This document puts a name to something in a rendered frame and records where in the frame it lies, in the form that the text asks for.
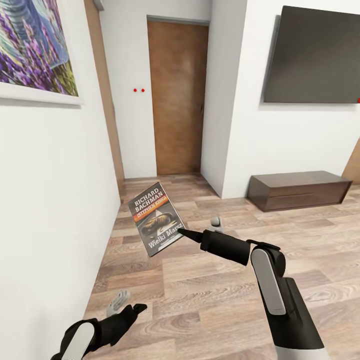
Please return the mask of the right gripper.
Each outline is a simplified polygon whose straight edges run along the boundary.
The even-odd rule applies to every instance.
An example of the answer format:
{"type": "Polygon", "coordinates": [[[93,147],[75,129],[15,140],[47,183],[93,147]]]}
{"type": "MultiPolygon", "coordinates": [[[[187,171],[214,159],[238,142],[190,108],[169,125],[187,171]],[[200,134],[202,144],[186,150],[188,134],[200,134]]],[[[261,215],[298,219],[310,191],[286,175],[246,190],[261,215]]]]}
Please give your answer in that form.
{"type": "Polygon", "coordinates": [[[200,250],[209,252],[227,260],[231,260],[233,247],[235,244],[234,237],[219,231],[205,229],[203,232],[197,232],[179,228],[180,234],[194,240],[200,244],[200,250]]]}

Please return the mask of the hardback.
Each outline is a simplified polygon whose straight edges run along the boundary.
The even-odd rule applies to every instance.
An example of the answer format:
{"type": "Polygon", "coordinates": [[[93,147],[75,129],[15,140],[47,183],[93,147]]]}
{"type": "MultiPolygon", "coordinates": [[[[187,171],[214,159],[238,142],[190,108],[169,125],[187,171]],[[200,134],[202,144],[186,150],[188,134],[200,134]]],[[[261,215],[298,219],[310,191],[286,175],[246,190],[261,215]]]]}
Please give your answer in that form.
{"type": "Polygon", "coordinates": [[[187,228],[161,183],[157,182],[127,205],[150,258],[184,237],[178,229],[187,228]]]}

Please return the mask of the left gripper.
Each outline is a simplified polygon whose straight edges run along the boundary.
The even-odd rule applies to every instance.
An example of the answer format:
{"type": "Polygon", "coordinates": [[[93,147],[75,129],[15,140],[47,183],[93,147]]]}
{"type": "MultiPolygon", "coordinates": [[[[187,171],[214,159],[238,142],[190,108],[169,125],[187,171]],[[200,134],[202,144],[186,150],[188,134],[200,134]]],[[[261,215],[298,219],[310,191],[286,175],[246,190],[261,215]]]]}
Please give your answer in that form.
{"type": "Polygon", "coordinates": [[[114,346],[133,325],[138,314],[147,308],[147,304],[136,303],[133,307],[129,304],[120,314],[107,318],[112,323],[112,336],[107,344],[114,346]]]}

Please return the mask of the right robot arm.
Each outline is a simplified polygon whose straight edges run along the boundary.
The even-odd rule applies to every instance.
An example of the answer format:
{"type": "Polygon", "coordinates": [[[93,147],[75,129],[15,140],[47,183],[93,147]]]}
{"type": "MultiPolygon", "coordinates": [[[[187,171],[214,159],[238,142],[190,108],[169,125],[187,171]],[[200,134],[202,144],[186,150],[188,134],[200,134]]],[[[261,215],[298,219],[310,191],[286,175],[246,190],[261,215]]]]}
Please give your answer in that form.
{"type": "Polygon", "coordinates": [[[200,244],[200,250],[247,266],[249,256],[261,293],[278,360],[331,360],[292,277],[283,277],[286,259],[278,246],[224,234],[221,216],[212,228],[177,231],[200,244]],[[256,244],[251,254],[251,243],[256,244]]]}

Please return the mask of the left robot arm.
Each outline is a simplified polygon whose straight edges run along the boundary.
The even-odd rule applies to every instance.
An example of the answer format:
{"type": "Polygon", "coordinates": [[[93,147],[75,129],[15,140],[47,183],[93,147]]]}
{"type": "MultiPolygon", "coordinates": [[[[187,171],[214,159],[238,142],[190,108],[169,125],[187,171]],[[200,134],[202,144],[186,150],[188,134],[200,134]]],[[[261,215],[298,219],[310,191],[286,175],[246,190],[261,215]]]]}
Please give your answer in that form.
{"type": "Polygon", "coordinates": [[[131,292],[123,290],[106,307],[106,318],[80,320],[64,333],[59,353],[50,360],[83,360],[83,357],[98,348],[110,344],[114,346],[138,318],[138,314],[148,308],[147,304],[127,305],[122,312],[119,308],[130,297],[131,292]]]}

